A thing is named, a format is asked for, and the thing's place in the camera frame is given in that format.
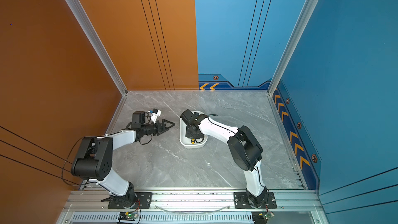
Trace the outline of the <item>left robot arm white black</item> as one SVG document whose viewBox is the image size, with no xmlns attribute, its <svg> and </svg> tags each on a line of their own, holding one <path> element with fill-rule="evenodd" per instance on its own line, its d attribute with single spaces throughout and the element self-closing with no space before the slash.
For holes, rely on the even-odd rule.
<svg viewBox="0 0 398 224">
<path fill-rule="evenodd" d="M 137 208 L 138 196 L 133 184 L 113 169 L 113 151 L 140 143 L 143 136 L 159 136 L 175 126 L 174 122 L 158 120 L 160 115 L 160 110 L 136 111 L 125 129 L 104 136 L 84 137 L 72 163 L 71 174 L 107 190 L 109 197 L 105 201 L 110 204 Z"/>
</svg>

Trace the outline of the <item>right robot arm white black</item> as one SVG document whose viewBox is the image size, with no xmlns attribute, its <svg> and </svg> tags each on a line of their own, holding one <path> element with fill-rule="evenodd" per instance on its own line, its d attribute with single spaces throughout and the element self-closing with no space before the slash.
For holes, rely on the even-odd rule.
<svg viewBox="0 0 398 224">
<path fill-rule="evenodd" d="M 234 162 L 244 171 L 249 204 L 255 208 L 264 205 L 268 189 L 261 173 L 263 148 L 252 131 L 244 125 L 237 128 L 219 123 L 205 114 L 196 116 L 189 110 L 180 119 L 186 125 L 186 138 L 197 140 L 207 135 L 228 145 Z"/>
</svg>

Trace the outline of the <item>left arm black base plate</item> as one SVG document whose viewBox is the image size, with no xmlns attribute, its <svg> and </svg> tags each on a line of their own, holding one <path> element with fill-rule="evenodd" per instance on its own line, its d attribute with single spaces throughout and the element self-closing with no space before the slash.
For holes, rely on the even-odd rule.
<svg viewBox="0 0 398 224">
<path fill-rule="evenodd" d="M 123 197 L 109 196 L 102 202 L 108 202 L 108 209 L 150 209 L 152 196 L 152 192 L 135 192 L 132 197 L 128 195 Z"/>
</svg>

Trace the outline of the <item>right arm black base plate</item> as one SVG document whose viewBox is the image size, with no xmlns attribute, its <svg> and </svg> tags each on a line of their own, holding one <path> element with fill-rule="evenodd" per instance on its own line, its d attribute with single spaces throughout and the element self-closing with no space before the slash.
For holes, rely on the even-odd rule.
<svg viewBox="0 0 398 224">
<path fill-rule="evenodd" d="M 259 196 L 255 197 L 246 192 L 234 192 L 234 204 L 237 209 L 244 208 L 261 208 L 276 209 L 277 203 L 273 192 L 263 191 Z"/>
</svg>

